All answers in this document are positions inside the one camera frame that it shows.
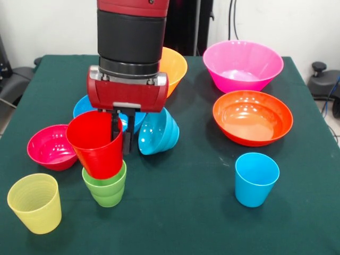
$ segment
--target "green tablecloth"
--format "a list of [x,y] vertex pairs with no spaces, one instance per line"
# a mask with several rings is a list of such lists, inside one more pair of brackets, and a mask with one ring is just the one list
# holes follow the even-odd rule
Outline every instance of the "green tablecloth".
[[[68,123],[86,94],[95,56],[46,56],[0,140],[0,254],[338,254],[340,151],[292,60],[264,92],[291,109],[294,126],[280,141],[247,148],[227,139],[212,106],[221,95],[202,59],[189,70],[166,107],[181,136],[177,146],[149,157],[137,144],[127,163],[126,189],[115,208],[99,207],[76,163],[52,172],[26,153],[30,137]],[[265,204],[250,209],[234,197],[234,163],[245,152],[273,157],[280,178]],[[59,183],[63,219],[34,235],[6,203],[11,185],[32,173]]]

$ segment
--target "stacked green cups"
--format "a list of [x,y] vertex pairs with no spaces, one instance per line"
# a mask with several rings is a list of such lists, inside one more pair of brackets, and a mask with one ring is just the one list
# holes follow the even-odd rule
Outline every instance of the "stacked green cups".
[[82,176],[91,195],[102,207],[113,207],[121,200],[125,188],[126,164],[123,161],[121,170],[115,176],[99,180],[92,178],[83,168]]

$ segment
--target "white wall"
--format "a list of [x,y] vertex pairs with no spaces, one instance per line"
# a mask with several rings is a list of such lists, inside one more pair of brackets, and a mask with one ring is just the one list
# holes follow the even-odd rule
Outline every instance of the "white wall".
[[96,0],[0,0],[0,34],[13,67],[45,54],[97,54]]
[[[214,1],[210,45],[228,36],[229,1]],[[307,79],[316,60],[340,69],[339,10],[340,0],[238,0],[237,31],[292,56]],[[96,54],[96,1],[0,0],[0,33],[14,67],[45,54]]]
[[[229,4],[214,0],[209,45],[228,39]],[[340,69],[339,11],[339,0],[237,0],[237,35],[291,56],[307,80],[314,61]]]

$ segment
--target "orange bowl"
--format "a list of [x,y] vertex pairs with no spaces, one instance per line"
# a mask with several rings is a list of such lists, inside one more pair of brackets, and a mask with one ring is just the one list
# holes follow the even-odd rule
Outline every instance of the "orange bowl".
[[277,98],[259,91],[224,94],[215,102],[212,113],[229,139],[250,147],[275,142],[293,126],[289,108]]
[[163,47],[159,71],[168,74],[169,79],[169,97],[175,90],[179,82],[183,79],[188,70],[188,64],[185,58],[173,49]]

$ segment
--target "magenta bowl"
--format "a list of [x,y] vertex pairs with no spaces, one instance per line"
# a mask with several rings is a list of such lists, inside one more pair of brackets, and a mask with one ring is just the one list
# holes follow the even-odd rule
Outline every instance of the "magenta bowl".
[[76,161],[72,146],[66,138],[67,125],[54,125],[40,130],[27,144],[30,158],[54,171],[70,168]]
[[219,90],[262,90],[283,69],[283,60],[267,46],[250,41],[223,41],[210,46],[203,61]]

